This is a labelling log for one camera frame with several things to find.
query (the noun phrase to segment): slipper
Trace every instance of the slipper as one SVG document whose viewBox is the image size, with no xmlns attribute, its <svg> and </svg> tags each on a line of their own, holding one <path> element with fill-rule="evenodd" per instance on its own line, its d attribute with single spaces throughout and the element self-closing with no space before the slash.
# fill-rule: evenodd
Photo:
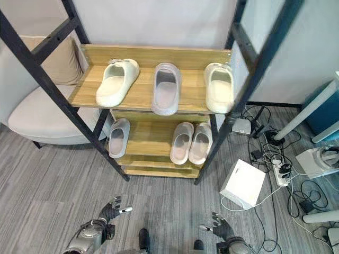
<svg viewBox="0 0 339 254">
<path fill-rule="evenodd" d="M 178 110 L 181 90 L 180 70 L 171 63 L 155 67 L 152 111 L 157 115 L 173 115 Z"/>
<path fill-rule="evenodd" d="M 189 152 L 189 161 L 200 165 L 206 160 L 206 157 L 212 147 L 212 131 L 208 123 L 200 123 L 195 128 L 194 138 Z"/>
<path fill-rule="evenodd" d="M 173 163 L 181 165 L 187 161 L 194 132 L 193 124 L 180 123 L 175 128 L 171 147 L 170 159 Z"/>
<path fill-rule="evenodd" d="M 221 63 L 210 63 L 204 71 L 206 105 L 217 114 L 228 113 L 234 104 L 231 68 Z"/>
<path fill-rule="evenodd" d="M 109 156 L 120 158 L 125 154 L 130 123 L 126 118 L 117 119 L 111 126 Z"/>
<path fill-rule="evenodd" d="M 96 91 L 96 102 L 103 107 L 118 106 L 137 79 L 139 72 L 138 63 L 132 59 L 111 60 Z"/>
</svg>

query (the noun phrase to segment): slide sandal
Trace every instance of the slide sandal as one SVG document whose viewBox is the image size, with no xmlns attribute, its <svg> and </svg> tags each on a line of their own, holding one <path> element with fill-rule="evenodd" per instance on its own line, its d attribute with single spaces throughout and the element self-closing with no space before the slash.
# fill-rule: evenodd
<svg viewBox="0 0 339 254">
<path fill-rule="evenodd" d="M 200 123 L 195 129 L 189 153 L 190 162 L 196 165 L 203 164 L 212 147 L 212 143 L 211 126 L 208 123 Z"/>
<path fill-rule="evenodd" d="M 206 105 L 217 114 L 228 113 L 234 104 L 231 68 L 221 63 L 210 63 L 204 71 Z"/>
<path fill-rule="evenodd" d="M 136 81 L 139 72 L 138 63 L 132 59 L 111 60 L 96 91 L 96 102 L 103 107 L 118 106 Z"/>
<path fill-rule="evenodd" d="M 175 128 L 171 147 L 170 159 L 173 163 L 181 165 L 187 161 L 194 132 L 193 124 L 180 123 Z"/>
<path fill-rule="evenodd" d="M 152 111 L 173 115 L 178 110 L 180 90 L 180 70 L 171 63 L 160 63 L 155 67 Z"/>
<path fill-rule="evenodd" d="M 117 119 L 111 126 L 109 156 L 120 158 L 125 154 L 130 124 L 126 118 Z"/>
</svg>

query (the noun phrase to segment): wooden shelf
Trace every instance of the wooden shelf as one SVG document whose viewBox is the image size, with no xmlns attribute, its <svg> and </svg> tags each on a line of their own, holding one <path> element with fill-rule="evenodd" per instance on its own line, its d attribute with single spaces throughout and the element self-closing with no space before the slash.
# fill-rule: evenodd
<svg viewBox="0 0 339 254">
<path fill-rule="evenodd" d="M 190 122 L 202 123 L 209 122 L 208 114 L 174 114 L 169 116 L 156 115 L 153 112 L 133 112 L 127 110 L 112 110 L 115 119 L 127 118 L 129 121 L 146 121 L 146 122 Z"/>
<path fill-rule="evenodd" d="M 180 122 L 209 121 L 213 114 L 206 107 L 204 69 L 212 62 L 230 61 L 230 50 L 154 48 L 131 46 L 82 45 L 89 67 L 83 74 L 69 102 L 75 107 L 99 107 L 95 94 L 109 60 L 133 59 L 140 74 L 120 105 L 111 108 L 113 116 L 130 121 L 125 155 L 117 162 L 127 175 L 197 178 L 202 165 L 189 161 L 176 165 L 170 160 L 173 133 Z M 151 111 L 155 67 L 169 62 L 182 75 L 179 109 L 172 116 L 158 116 Z"/>
<path fill-rule="evenodd" d="M 124 155 L 117 159 L 118 163 L 122 166 L 133 167 L 152 167 L 164 169 L 196 169 L 200 170 L 202 165 L 195 165 L 187 161 L 183 165 L 177 165 L 171 162 L 169 157 L 164 156 L 141 156 L 141 155 Z"/>
<path fill-rule="evenodd" d="M 90 66 L 69 97 L 76 107 L 100 107 L 95 93 L 101 84 L 103 72 L 110 59 L 134 59 L 140 65 L 140 74 L 116 110 L 151 111 L 154 67 L 161 62 L 175 64 L 182 74 L 182 88 L 178 113 L 210 114 L 205 103 L 206 86 L 203 71 L 211 62 L 226 62 L 229 50 L 170 49 L 150 47 L 122 47 L 84 45 L 82 50 Z"/>
<path fill-rule="evenodd" d="M 99 88 L 106 66 L 89 66 L 70 98 L 72 106 L 101 107 L 97 105 L 95 93 Z M 205 103 L 206 86 L 203 70 L 181 70 L 182 88 L 178 113 L 211 113 Z M 117 110 L 151 111 L 154 69 L 140 68 L 137 80 L 129 89 Z"/>
<path fill-rule="evenodd" d="M 164 169 L 164 168 L 141 168 L 141 167 L 123 167 L 123 170 L 128 175 L 140 176 L 164 176 L 164 177 L 183 177 L 197 178 L 199 170 L 192 169 Z"/>
<path fill-rule="evenodd" d="M 170 156 L 178 122 L 134 122 L 126 147 L 127 155 Z"/>
</svg>

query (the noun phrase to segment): beige cushion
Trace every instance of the beige cushion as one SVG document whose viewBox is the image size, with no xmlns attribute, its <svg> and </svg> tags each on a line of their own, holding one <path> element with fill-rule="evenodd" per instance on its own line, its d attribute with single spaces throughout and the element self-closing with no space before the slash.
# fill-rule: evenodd
<svg viewBox="0 0 339 254">
<path fill-rule="evenodd" d="M 25 36 L 21 39 L 33 50 L 43 39 L 42 36 Z M 76 84 L 82 76 L 82 70 L 76 58 L 73 40 L 67 37 L 42 63 L 48 76 L 57 85 Z"/>
<path fill-rule="evenodd" d="M 75 86 L 57 86 L 68 98 Z M 79 116 L 93 130 L 99 110 L 97 108 L 80 108 Z M 12 112 L 8 119 L 8 127 L 34 141 L 49 144 L 88 143 L 81 131 L 68 119 L 41 87 L 31 92 Z M 106 122 L 100 138 L 109 134 L 110 123 Z"/>
</svg>

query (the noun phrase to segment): robotic arm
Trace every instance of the robotic arm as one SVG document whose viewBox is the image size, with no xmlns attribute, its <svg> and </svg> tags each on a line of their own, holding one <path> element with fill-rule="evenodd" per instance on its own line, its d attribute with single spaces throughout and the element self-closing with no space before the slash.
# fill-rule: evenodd
<svg viewBox="0 0 339 254">
<path fill-rule="evenodd" d="M 255 254 L 243 238 L 234 235 L 232 227 L 220 214 L 212 213 L 212 218 L 215 220 L 213 228 L 206 225 L 200 225 L 200 228 L 223 238 L 224 242 L 217 243 L 218 254 Z"/>
<path fill-rule="evenodd" d="M 113 239 L 115 225 L 109 224 L 110 221 L 120 214 L 132 211 L 132 207 L 119 209 L 120 202 L 120 196 L 114 197 L 101 209 L 97 220 L 90 220 L 81 225 L 63 254 L 93 254 L 106 240 Z"/>
</svg>

